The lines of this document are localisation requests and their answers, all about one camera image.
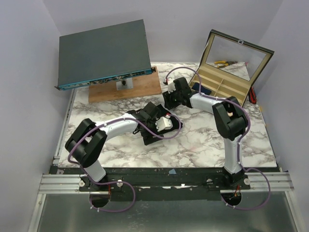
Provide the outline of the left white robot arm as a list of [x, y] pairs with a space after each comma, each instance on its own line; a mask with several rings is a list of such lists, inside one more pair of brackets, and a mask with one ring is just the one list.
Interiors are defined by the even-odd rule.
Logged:
[[107, 185], [106, 171], [98, 158], [106, 141], [125, 133], [140, 133], [145, 145], [165, 139], [164, 134], [182, 128], [179, 119], [162, 105], [148, 103], [115, 119], [96, 123], [84, 119], [65, 144], [68, 161], [77, 163], [88, 174], [90, 185], [97, 191]]

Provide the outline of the black underwear white waistband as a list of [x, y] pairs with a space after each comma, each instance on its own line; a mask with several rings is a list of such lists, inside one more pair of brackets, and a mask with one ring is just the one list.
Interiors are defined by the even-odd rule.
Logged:
[[[165, 109], [161, 104], [154, 105], [152, 102], [148, 103], [143, 109], [140, 110], [143, 124], [154, 134], [164, 137], [164, 134], [172, 131], [177, 131], [179, 125], [183, 127], [182, 123], [179, 123], [178, 120], [170, 116], [171, 112]], [[172, 121], [173, 127], [170, 130], [157, 131], [155, 122], [162, 116], [169, 118]]]

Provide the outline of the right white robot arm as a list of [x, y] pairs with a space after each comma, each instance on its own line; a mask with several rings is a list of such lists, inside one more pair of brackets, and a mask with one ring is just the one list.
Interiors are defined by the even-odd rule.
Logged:
[[179, 105], [204, 110], [213, 114], [217, 131], [224, 139], [225, 164], [228, 173], [222, 177], [222, 184], [227, 189], [239, 185], [237, 173], [243, 171], [241, 164], [242, 138], [250, 127], [248, 115], [240, 106], [237, 98], [216, 98], [193, 91], [185, 78], [181, 77], [168, 84], [168, 90], [163, 92], [164, 104], [167, 109]]

